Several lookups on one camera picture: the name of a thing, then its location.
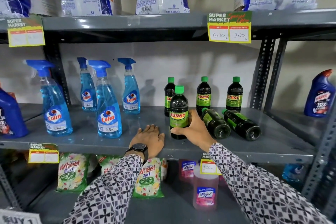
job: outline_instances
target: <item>black smartwatch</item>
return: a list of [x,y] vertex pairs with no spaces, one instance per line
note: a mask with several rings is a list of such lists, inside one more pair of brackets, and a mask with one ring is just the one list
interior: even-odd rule
[[145,159],[144,159],[142,165],[144,165],[147,162],[147,160],[148,160],[148,147],[147,147],[147,145],[145,145],[143,143],[136,143],[136,144],[133,144],[131,146],[131,148],[129,148],[126,152],[131,151],[131,150],[143,153],[143,155],[145,156]]

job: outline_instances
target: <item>sleeve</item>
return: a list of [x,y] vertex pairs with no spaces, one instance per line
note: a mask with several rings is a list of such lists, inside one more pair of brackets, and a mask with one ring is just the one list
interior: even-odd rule
[[130,154],[105,175],[95,179],[78,197],[70,216],[63,223],[123,224],[142,159]]
[[247,164],[219,143],[209,155],[252,223],[332,224],[299,192],[266,170]]

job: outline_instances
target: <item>person's right hand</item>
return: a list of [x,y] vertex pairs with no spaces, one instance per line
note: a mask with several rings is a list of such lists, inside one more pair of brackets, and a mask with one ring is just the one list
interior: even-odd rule
[[208,153],[210,146],[217,141],[210,136],[195,109],[189,111],[189,123],[190,126],[187,128],[172,128],[170,132],[176,135],[185,135],[194,145]]

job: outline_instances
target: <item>blue spray bottle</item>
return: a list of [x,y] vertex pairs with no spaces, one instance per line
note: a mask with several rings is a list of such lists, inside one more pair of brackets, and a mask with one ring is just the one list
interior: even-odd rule
[[304,107],[304,114],[312,117],[325,117],[331,108],[335,96],[335,86],[328,77],[332,69],[319,73],[312,81],[311,88]]
[[0,88],[0,134],[4,138],[19,138],[28,134],[19,104],[2,88]]
[[140,113],[140,94],[137,80],[132,71],[135,60],[130,58],[118,58],[125,65],[125,90],[123,94],[123,107],[125,113]]
[[82,109],[88,112],[97,110],[96,89],[90,72],[87,70],[86,58],[77,58],[81,69],[81,102]]
[[122,133],[120,109],[106,69],[111,67],[104,60],[88,60],[87,64],[97,72],[97,122],[101,137],[118,138]]
[[66,136],[72,133],[71,120],[67,104],[58,84],[50,77],[49,67],[54,65],[46,60],[25,60],[35,68],[41,80],[43,97],[43,115],[48,134]]

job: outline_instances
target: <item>hand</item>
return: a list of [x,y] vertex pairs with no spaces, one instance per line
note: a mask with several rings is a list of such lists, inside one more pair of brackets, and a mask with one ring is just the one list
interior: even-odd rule
[[164,141],[165,134],[159,134],[159,128],[152,124],[147,125],[143,131],[139,128],[129,147],[136,143],[143,143],[148,147],[148,158],[154,158],[162,150]]
[[210,136],[207,127],[195,109],[189,111],[189,123],[188,128],[172,128],[170,132],[176,135],[185,135],[194,145],[208,153],[210,146],[217,141]]

